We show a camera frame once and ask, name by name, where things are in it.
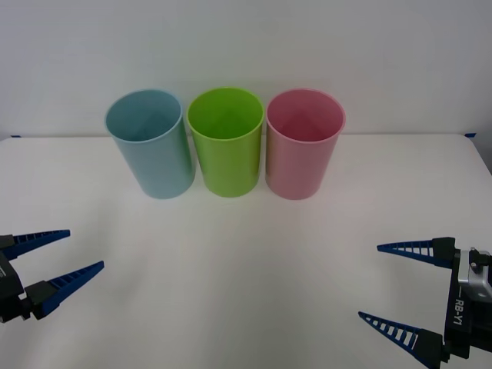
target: cup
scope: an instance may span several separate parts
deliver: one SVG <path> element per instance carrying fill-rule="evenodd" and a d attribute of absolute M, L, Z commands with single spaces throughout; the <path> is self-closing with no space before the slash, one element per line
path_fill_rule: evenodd
<path fill-rule="evenodd" d="M 216 88 L 191 103 L 188 123 L 210 191 L 233 198 L 258 183 L 263 119 L 260 99 L 241 88 Z"/>
<path fill-rule="evenodd" d="M 193 183 L 182 111 L 173 94 L 143 90 L 117 100 L 106 115 L 106 128 L 152 198 L 173 198 Z"/>
<path fill-rule="evenodd" d="M 309 198 L 344 128 L 344 109 L 322 91 L 296 88 L 270 101 L 267 123 L 268 187 L 283 198 Z"/>

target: pink cup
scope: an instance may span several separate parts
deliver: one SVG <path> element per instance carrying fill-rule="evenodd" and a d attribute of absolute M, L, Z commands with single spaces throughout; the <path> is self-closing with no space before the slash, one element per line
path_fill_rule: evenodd
<path fill-rule="evenodd" d="M 345 112 L 330 95 L 295 88 L 267 107 L 267 184 L 283 198 L 309 198 L 321 186 Z"/>

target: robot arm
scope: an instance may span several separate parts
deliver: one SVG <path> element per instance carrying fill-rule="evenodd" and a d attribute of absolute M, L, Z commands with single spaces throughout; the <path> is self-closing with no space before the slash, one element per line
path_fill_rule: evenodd
<path fill-rule="evenodd" d="M 360 312 L 372 328 L 430 369 L 451 355 L 468 359 L 470 347 L 492 352 L 492 257 L 486 251 L 462 251 L 454 238 L 401 242 L 377 250 L 452 270 L 443 336 Z"/>
<path fill-rule="evenodd" d="M 2 323 L 18 316 L 29 319 L 31 313 L 36 319 L 44 318 L 102 270 L 105 265 L 103 261 L 99 261 L 78 271 L 23 288 L 10 261 L 69 236 L 68 230 L 0 236 L 0 321 Z M 26 298 L 21 299 L 19 295 L 24 292 Z"/>

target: white wall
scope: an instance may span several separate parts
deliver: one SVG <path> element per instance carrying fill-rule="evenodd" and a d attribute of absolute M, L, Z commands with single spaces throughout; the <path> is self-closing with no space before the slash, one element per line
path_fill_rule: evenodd
<path fill-rule="evenodd" d="M 0 135 L 101 135 L 129 91 L 218 85 L 324 89 L 346 132 L 480 134 L 491 36 L 490 0 L 2 0 Z"/>

